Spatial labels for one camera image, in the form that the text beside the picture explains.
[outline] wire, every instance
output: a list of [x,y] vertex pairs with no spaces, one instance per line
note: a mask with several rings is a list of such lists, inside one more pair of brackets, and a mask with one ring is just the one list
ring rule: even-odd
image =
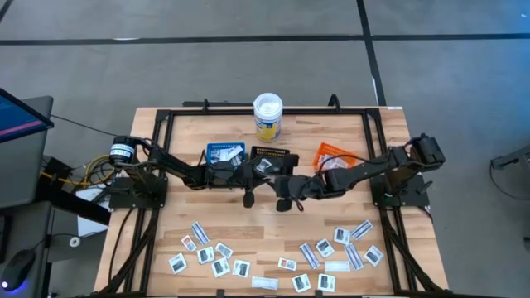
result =
[[95,132],[100,132],[100,133],[106,134],[106,135],[108,135],[108,136],[112,136],[112,137],[117,137],[117,136],[118,136],[117,134],[114,134],[114,133],[111,133],[111,132],[105,132],[105,131],[102,131],[102,130],[100,130],[100,129],[93,128],[93,127],[90,127],[90,126],[88,126],[88,125],[84,125],[84,124],[78,123],[78,122],[76,122],[76,121],[69,120],[69,119],[67,119],[67,118],[63,118],[63,117],[60,117],[60,116],[57,116],[57,115],[54,115],[54,114],[51,114],[51,116],[52,116],[53,118],[57,118],[57,119],[60,119],[60,120],[63,120],[63,121],[69,122],[69,123],[73,123],[73,124],[75,124],[75,125],[79,125],[79,126],[81,126],[81,127],[88,128],[88,129],[93,130],[93,131],[95,131]]
[[127,219],[129,218],[129,215],[131,215],[132,211],[133,209],[130,209],[127,212],[127,214],[125,214],[125,218],[122,221],[122,225],[119,227],[118,237],[116,238],[116,243],[114,244],[113,255],[110,257],[110,265],[108,266],[108,283],[109,284],[112,280],[114,257],[116,256],[116,251],[118,250],[119,239],[122,237],[123,227],[125,226],[125,223],[127,222]]
[[497,184],[497,182],[495,182],[493,170],[494,170],[494,165],[489,164],[489,178],[491,179],[491,182],[493,182],[493,184],[495,185],[495,187],[497,188],[497,190],[499,190],[500,192],[502,192],[503,194],[507,195],[508,197],[510,197],[510,198],[512,198],[512,199],[516,199],[516,200],[524,200],[524,201],[528,201],[528,200],[530,200],[530,198],[523,198],[523,197],[517,197],[517,196],[515,196],[515,195],[511,195],[508,191],[503,190],[503,189]]

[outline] paper tag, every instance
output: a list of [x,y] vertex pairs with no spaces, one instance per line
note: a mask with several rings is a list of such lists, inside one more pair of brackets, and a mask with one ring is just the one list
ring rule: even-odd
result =
[[318,258],[316,258],[315,254],[311,250],[311,247],[309,246],[309,244],[307,243],[302,244],[300,246],[300,250],[301,250],[301,253],[304,254],[304,257],[306,257],[306,260],[309,263],[309,266],[311,266],[311,269],[315,269],[318,266],[320,266],[320,262],[318,261]]
[[331,247],[328,239],[322,239],[316,244],[316,250],[320,252],[322,257],[329,257],[335,250]]
[[226,258],[232,257],[232,253],[234,253],[232,249],[228,248],[222,243],[217,243],[217,245],[215,246],[215,251],[220,252],[221,255]]
[[287,260],[283,257],[280,257],[280,259],[278,260],[278,266],[283,269],[296,271],[296,261]]
[[261,288],[265,290],[277,290],[278,279],[252,276],[252,287]]
[[212,262],[215,259],[214,249],[212,247],[207,247],[198,250],[197,258],[199,259],[200,265],[206,264],[207,262]]
[[359,240],[372,228],[372,223],[370,223],[370,221],[366,219],[362,224],[360,224],[357,228],[355,228],[355,230],[351,232],[351,237],[353,237],[355,240]]
[[327,274],[319,274],[318,290],[335,292],[335,277]]
[[169,266],[171,267],[173,274],[177,274],[188,267],[182,252],[169,259]]
[[212,271],[214,272],[215,278],[223,276],[226,273],[230,272],[229,262],[226,260],[226,257],[219,259],[212,263]]
[[184,244],[185,249],[187,249],[190,252],[194,252],[194,250],[197,249],[197,246],[195,245],[193,240],[191,240],[190,235],[186,235],[185,237],[183,237],[183,239],[181,239],[181,242],[182,244]]
[[199,222],[194,222],[191,225],[191,230],[193,231],[193,234],[199,239],[200,244],[205,245],[210,241],[208,236],[206,236],[205,230],[202,228]]
[[335,228],[335,235],[333,236],[333,240],[335,242],[340,244],[348,244],[349,243],[349,230],[345,228]]
[[307,274],[295,276],[291,280],[292,286],[295,287],[297,293],[301,293],[303,291],[311,289],[311,283],[309,282],[309,277],[307,276]]
[[370,262],[374,267],[376,267],[381,259],[383,259],[383,253],[372,245],[370,249],[364,254],[364,258]]
[[348,261],[328,261],[324,262],[324,270],[326,272],[349,272]]
[[359,269],[364,268],[363,260],[361,260],[361,256],[357,252],[357,249],[355,248],[355,245],[353,243],[350,243],[344,247],[346,250],[346,254],[348,255],[349,262],[354,267],[354,270],[357,271]]

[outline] gray floor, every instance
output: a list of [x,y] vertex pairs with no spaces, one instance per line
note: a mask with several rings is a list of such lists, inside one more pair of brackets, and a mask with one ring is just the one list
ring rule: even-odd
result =
[[[365,0],[373,34],[530,32],[530,3],[506,0]],[[16,0],[0,39],[360,34],[353,0]],[[530,143],[530,41],[374,42],[388,105],[403,106],[412,134],[435,136],[447,163],[426,175],[450,288],[525,297],[530,292],[530,202],[500,194],[489,160]],[[0,46],[0,86],[55,98],[54,113],[128,133],[135,108],[185,100],[375,105],[362,41],[135,46]],[[105,135],[56,121],[46,154],[81,164],[108,151]],[[512,166],[494,173],[529,196]],[[58,216],[57,231],[74,218]],[[54,266],[51,289],[87,294],[104,235]],[[57,259],[71,252],[56,245]]]

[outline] wooden table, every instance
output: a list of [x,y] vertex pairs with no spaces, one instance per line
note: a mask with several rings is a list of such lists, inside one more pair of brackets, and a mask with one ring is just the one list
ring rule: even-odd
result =
[[[155,114],[155,108],[139,108],[131,135],[151,137]],[[410,137],[404,112],[401,109],[381,108],[381,114],[387,144],[404,144]],[[208,142],[245,142],[248,151],[253,145],[267,146],[255,137],[252,116],[177,116],[174,124],[170,153],[189,163],[199,160],[200,153]],[[331,143],[368,158],[361,117],[354,115],[284,116],[280,139],[268,145],[290,149],[291,153],[299,154],[300,165],[295,169],[295,173],[313,175],[311,163],[321,142]],[[353,229],[365,219],[373,223],[374,229],[361,240],[354,242],[359,253],[362,256],[371,245],[376,245],[386,256],[378,211],[372,204],[367,181],[359,183],[338,199],[308,199],[303,203],[303,213],[294,206],[289,212],[278,213],[275,210],[277,198],[266,185],[258,187],[254,194],[256,204],[251,209],[245,209],[242,204],[242,190],[193,191],[183,186],[179,179],[170,177],[166,206],[161,210],[158,221],[148,295],[212,296],[217,289],[225,289],[226,295],[294,295],[296,292],[292,287],[291,278],[303,273],[309,275],[312,288],[302,294],[312,295],[317,288],[318,274],[324,272],[323,260],[314,249],[322,264],[311,270],[299,246],[308,242],[314,248],[318,240],[328,238],[335,253],[326,258],[326,261],[347,261],[344,246],[333,242],[333,230],[336,226]],[[109,260],[126,212],[127,210],[113,212],[99,264],[95,291],[108,283]],[[412,255],[435,283],[447,287],[431,220],[414,207],[402,208],[402,213]],[[129,254],[135,218],[136,211],[132,213],[123,230],[113,274]],[[191,232],[191,224],[196,220],[202,224],[211,239],[206,246],[199,245]],[[234,255],[229,259],[230,266],[233,266],[235,259],[251,262],[249,278],[233,276],[231,272],[214,278],[210,264],[199,265],[196,253],[185,250],[181,238],[187,234],[192,236],[199,248],[214,246],[219,241],[232,248]],[[178,275],[173,275],[168,260],[179,252],[184,253],[188,268]],[[397,251],[396,255],[401,284],[406,288],[402,259]],[[279,257],[297,260],[296,272],[278,268]],[[137,289],[139,285],[143,256],[138,260],[133,289]],[[333,275],[337,278],[336,295],[392,293],[388,260],[385,258],[377,267],[373,267],[366,260],[364,262],[365,267],[357,272],[353,269],[351,272],[334,272]],[[278,291],[253,289],[252,276],[278,278]]]

